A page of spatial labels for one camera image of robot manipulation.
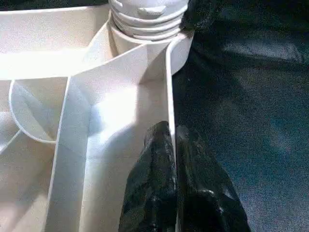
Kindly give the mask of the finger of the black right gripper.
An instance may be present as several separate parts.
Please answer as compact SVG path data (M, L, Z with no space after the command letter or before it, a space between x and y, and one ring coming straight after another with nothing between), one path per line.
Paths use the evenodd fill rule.
M190 0L181 20L186 30L206 31L219 13L218 0Z

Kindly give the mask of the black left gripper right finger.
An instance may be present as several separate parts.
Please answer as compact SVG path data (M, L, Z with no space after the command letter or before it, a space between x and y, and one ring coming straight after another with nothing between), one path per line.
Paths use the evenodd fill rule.
M231 179L203 138L178 126L176 156L181 231L249 232Z

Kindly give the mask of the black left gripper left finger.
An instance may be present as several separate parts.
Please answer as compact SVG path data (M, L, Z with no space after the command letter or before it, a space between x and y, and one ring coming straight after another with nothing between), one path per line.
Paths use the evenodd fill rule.
M177 217L176 167L169 123L150 127L127 181L120 232L173 232Z

